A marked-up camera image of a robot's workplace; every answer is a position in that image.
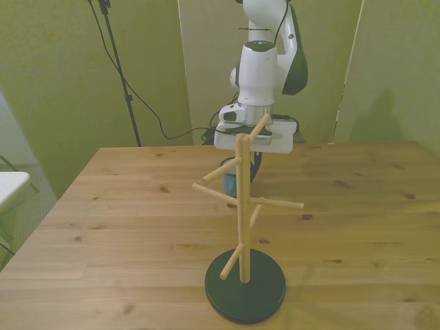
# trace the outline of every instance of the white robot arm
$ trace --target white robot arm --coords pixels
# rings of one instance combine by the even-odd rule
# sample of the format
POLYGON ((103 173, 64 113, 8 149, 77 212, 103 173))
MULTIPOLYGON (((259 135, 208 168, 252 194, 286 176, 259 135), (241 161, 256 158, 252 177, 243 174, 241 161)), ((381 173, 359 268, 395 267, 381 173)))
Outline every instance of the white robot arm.
MULTIPOLYGON (((231 84, 239 88, 238 103, 222 108, 214 144, 234 148, 234 134, 249 133, 266 113, 272 114, 275 92, 295 95, 307 84, 308 68, 294 8, 290 0, 236 0, 249 22, 249 41, 232 70, 231 84), (274 32, 279 28, 285 54, 278 54, 274 32)), ((271 121, 251 145, 252 151, 290 153, 296 123, 271 121)))

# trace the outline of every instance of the green wall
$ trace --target green wall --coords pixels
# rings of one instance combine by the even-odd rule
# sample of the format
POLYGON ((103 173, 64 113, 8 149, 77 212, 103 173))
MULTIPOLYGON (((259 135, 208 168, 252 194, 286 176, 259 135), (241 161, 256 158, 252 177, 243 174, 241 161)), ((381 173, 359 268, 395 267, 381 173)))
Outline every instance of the green wall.
POLYGON ((335 142, 417 141, 440 155, 440 2, 365 0, 335 142))
MULTIPOLYGON (((189 130, 177 1, 111 5, 126 79, 169 135, 189 130)), ((58 196, 100 147, 135 146, 121 82, 87 0, 4 0, 0 30, 0 89, 58 196)), ((133 105, 145 146, 193 143, 191 134, 164 139, 148 109, 133 105)))

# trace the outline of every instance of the black round base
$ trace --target black round base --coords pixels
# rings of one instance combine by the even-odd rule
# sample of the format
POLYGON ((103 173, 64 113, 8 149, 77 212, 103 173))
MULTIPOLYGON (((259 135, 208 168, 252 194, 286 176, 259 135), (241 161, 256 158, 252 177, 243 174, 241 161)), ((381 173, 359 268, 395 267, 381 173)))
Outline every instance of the black round base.
POLYGON ((227 279, 220 273, 234 250, 220 254, 209 266, 205 290, 211 305, 226 318, 237 323, 252 324, 269 318, 281 306, 286 292, 286 280, 280 266, 270 256, 250 252, 251 279, 240 281, 237 261, 227 279))

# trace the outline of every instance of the vertical wooden pole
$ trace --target vertical wooden pole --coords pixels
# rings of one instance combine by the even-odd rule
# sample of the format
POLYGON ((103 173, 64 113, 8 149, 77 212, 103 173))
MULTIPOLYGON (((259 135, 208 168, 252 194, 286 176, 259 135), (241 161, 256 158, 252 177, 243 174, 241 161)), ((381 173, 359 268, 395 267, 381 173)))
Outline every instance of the vertical wooden pole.
POLYGON ((240 253, 240 281, 250 281, 250 139, 248 134, 235 137, 235 155, 243 161, 236 167, 236 198, 239 218, 239 243, 243 249, 240 253))

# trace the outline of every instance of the wood grain tabletop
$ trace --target wood grain tabletop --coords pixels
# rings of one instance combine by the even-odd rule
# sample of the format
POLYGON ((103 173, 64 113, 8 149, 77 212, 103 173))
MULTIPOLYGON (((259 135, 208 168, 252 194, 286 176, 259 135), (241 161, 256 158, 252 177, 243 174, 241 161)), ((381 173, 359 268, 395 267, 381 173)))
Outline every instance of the wood grain tabletop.
MULTIPOLYGON (((242 329, 204 276, 237 209, 191 189, 232 151, 100 149, 0 273, 0 329, 242 329)), ((221 182, 211 184, 221 190, 221 182)), ((284 271, 254 329, 440 329, 440 161, 417 144, 303 144, 263 155, 252 247, 284 271)))

